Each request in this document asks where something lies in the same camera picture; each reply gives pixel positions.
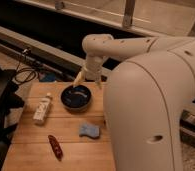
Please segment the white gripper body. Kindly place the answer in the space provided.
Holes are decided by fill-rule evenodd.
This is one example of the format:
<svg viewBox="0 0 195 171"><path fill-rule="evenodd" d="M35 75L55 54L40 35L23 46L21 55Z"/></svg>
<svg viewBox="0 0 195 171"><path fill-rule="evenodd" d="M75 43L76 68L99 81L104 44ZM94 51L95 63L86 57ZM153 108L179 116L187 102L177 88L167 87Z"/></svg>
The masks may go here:
<svg viewBox="0 0 195 171"><path fill-rule="evenodd" d="M102 65L106 61L106 57L98 57L87 55L83 66L84 77L88 80L100 81L102 74Z"/></svg>

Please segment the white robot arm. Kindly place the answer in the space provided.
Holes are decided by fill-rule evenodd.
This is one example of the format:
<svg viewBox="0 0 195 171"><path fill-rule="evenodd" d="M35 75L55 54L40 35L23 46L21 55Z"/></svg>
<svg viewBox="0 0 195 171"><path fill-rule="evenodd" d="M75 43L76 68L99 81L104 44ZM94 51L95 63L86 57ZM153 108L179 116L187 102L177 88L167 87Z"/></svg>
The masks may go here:
<svg viewBox="0 0 195 171"><path fill-rule="evenodd" d="M183 171L180 117L195 99L195 37L91 34L82 47L75 85L100 84L104 60L120 61L103 95L116 171Z"/></svg>

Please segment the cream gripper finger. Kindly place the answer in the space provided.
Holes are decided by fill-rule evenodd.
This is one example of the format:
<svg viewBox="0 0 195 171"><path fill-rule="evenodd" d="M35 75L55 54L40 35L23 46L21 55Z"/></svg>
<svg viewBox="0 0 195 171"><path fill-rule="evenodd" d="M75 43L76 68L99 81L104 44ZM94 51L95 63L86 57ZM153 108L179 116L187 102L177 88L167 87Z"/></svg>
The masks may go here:
<svg viewBox="0 0 195 171"><path fill-rule="evenodd" d="M101 81L100 81L100 80L96 80L95 83L96 83L96 85L97 85L97 87L98 87L99 89L102 88L102 86L101 86Z"/></svg>
<svg viewBox="0 0 195 171"><path fill-rule="evenodd" d="M73 81L73 86L76 87L78 85L80 85L85 79L85 73L83 71L80 71L77 75L77 77L75 78L75 80Z"/></svg>

